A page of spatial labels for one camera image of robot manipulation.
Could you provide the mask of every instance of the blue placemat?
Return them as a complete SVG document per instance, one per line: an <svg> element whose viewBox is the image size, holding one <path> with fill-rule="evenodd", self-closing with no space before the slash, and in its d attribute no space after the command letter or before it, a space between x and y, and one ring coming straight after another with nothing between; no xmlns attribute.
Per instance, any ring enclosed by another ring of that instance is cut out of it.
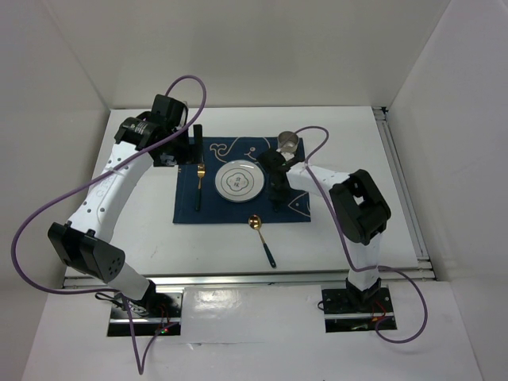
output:
<svg viewBox="0 0 508 381"><path fill-rule="evenodd" d="M230 202L215 190L215 175L220 167L231 160L256 162L256 157L270 147L277 147L276 137L204 137L203 151L206 175L202 180L201 210L196 211L195 196L198 189L196 165L179 167L176 184L175 224L246 224L248 217L258 214L263 223L309 222L309 195L300 190L291 192L290 201L275 212L268 200L268 176L265 175L264 190L253 200Z"/></svg>

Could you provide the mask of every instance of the white plate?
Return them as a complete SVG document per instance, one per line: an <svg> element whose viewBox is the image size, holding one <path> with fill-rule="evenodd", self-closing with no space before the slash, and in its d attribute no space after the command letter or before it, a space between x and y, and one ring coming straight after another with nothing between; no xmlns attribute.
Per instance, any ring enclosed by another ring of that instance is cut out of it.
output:
<svg viewBox="0 0 508 381"><path fill-rule="evenodd" d="M264 187L261 169L247 160L224 164L215 175L215 188L226 200L246 202L255 198Z"/></svg>

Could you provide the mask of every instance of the spoon with blue handle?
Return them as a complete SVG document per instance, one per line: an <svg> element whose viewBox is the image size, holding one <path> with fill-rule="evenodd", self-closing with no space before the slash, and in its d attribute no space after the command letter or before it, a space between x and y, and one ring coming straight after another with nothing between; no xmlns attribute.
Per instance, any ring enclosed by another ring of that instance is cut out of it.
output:
<svg viewBox="0 0 508 381"><path fill-rule="evenodd" d="M259 216L256 216L253 214L251 217L248 218L248 225L253 228L255 231L258 232L261 238L261 242L263 242L264 252L267 253L268 261L270 262L270 265L272 268L276 268L277 264L275 263L275 260L273 259L273 255L270 252L270 249L268 248L267 243L264 241L263 235L261 234L261 218Z"/></svg>

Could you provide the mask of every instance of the white wall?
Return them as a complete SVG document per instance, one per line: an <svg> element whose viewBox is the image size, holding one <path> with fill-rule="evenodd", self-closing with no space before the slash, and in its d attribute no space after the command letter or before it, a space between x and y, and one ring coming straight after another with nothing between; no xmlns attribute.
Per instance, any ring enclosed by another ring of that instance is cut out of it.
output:
<svg viewBox="0 0 508 381"><path fill-rule="evenodd" d="M448 1L44 0L113 108L188 73L211 106L387 106Z"/></svg>
<svg viewBox="0 0 508 381"><path fill-rule="evenodd" d="M452 0L389 122L485 380L508 375L508 0Z"/></svg>
<svg viewBox="0 0 508 381"><path fill-rule="evenodd" d="M2 2L0 47L0 378L16 380L46 295L14 272L10 241L38 206L89 178L109 112L40 1ZM23 268L46 286L63 275L46 232L77 201L49 210L21 238Z"/></svg>

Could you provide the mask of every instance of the gold spoon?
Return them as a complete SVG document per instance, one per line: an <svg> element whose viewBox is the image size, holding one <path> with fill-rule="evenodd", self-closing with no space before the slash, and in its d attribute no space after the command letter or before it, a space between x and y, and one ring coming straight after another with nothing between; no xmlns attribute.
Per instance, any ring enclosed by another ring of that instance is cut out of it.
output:
<svg viewBox="0 0 508 381"><path fill-rule="evenodd" d="M267 253L268 261L270 262L270 265L273 268L276 268L277 264L275 263L275 260L273 259L273 255L271 254L270 249L268 248L268 245L266 244L263 236L261 235L262 223L261 223L260 216L256 216L255 214L253 214L251 217L248 218L248 225L260 234L261 242L263 242L264 252Z"/></svg>
<svg viewBox="0 0 508 381"><path fill-rule="evenodd" d="M196 212L201 210L201 180L203 179L203 177L205 177L205 164L200 163L198 164L199 182L198 182L198 191L196 192L196 206L195 206Z"/></svg>

